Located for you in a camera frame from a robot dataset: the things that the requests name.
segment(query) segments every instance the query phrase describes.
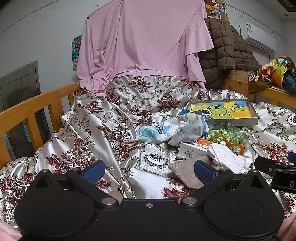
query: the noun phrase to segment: gray fabric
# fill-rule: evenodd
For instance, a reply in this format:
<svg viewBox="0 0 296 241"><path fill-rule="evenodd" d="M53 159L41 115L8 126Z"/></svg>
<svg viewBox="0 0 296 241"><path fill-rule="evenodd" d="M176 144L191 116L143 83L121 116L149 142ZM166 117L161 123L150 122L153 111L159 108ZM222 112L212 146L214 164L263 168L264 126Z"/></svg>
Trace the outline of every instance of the gray fabric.
<svg viewBox="0 0 296 241"><path fill-rule="evenodd" d="M178 131L169 144L179 146L181 142L195 142L202 136L202 122L199 119L189 120L183 128Z"/></svg>
<svg viewBox="0 0 296 241"><path fill-rule="evenodd" d="M206 164L211 165L211 159L209 156L201 156L199 158L191 158L168 164L169 169L172 170L178 179L180 179L187 187L195 190L204 186L194 174L194 163L196 160L202 160Z"/></svg>

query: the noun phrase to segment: drawing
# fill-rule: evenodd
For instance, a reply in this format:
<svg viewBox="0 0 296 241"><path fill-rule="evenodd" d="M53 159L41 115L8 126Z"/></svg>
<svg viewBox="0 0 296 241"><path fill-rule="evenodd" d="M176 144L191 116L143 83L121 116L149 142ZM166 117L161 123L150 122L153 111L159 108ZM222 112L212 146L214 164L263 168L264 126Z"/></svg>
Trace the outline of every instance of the drawing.
<svg viewBox="0 0 296 241"><path fill-rule="evenodd" d="M77 36L72 41L72 62L73 62L73 71L77 70L78 56L80 50L82 35Z"/></svg>
<svg viewBox="0 0 296 241"><path fill-rule="evenodd" d="M205 119L236 119L252 117L246 101L215 103L203 106L191 105L190 111L204 116Z"/></svg>
<svg viewBox="0 0 296 241"><path fill-rule="evenodd" d="M229 20L224 0L205 0L205 5L209 17Z"/></svg>

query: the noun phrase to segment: wooden crib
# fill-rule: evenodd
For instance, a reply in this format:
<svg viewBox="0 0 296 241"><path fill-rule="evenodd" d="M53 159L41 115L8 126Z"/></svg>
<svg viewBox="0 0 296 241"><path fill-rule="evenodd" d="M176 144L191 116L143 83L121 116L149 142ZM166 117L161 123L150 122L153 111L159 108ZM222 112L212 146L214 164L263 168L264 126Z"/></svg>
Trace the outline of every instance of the wooden crib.
<svg viewBox="0 0 296 241"><path fill-rule="evenodd" d="M79 83L63 86L59 89L49 91L47 93L37 95L31 99L23 101L0 113L0 169L5 164L11 162L10 155L6 149L2 135L7 133L17 124L25 121L27 130L34 150L37 150L44 143L35 118L35 113L48 106L49 115L54 131L58 131L62 127L60 116L64 114L61 98L68 96L69 105L74 103L73 92L79 91Z"/></svg>

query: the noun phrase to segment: gray tray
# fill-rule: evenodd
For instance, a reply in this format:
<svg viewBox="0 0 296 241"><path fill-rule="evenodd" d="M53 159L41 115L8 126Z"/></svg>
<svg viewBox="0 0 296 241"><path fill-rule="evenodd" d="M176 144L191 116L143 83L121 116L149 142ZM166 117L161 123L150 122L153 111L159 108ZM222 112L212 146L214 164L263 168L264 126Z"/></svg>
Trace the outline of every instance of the gray tray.
<svg viewBox="0 0 296 241"><path fill-rule="evenodd" d="M239 101L246 101L247 107L249 108L252 117L247 118L235 118L235 119L205 119L206 123L208 125L213 124L220 124L220 123L231 123L234 126L256 126L258 125L258 115L250 102L249 99L224 99L224 100L203 100L203 101L194 101L189 102L186 109L188 110L190 108L191 104L194 104L195 106L201 106L201 105L214 105L215 103L227 103L227 102L239 102Z"/></svg>

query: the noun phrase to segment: qr code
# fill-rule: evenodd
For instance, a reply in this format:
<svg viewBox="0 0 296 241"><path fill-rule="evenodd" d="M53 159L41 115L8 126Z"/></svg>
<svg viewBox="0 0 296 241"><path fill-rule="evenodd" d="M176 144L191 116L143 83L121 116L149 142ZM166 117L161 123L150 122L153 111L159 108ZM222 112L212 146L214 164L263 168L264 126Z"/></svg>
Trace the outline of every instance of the qr code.
<svg viewBox="0 0 296 241"><path fill-rule="evenodd" d="M186 157L192 158L192 154L193 154L193 152L187 151L186 152Z"/></svg>

